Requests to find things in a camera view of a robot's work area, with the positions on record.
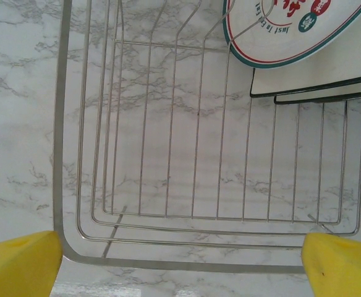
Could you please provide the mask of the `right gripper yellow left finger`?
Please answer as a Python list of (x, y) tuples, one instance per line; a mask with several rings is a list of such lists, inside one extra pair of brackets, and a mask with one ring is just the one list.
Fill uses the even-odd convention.
[(61, 262), (55, 231), (0, 242), (0, 296), (49, 296)]

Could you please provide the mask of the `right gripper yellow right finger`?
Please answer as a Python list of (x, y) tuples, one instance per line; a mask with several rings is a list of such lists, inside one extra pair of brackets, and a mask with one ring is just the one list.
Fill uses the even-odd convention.
[(315, 296), (361, 296), (361, 242), (309, 233), (301, 258)]

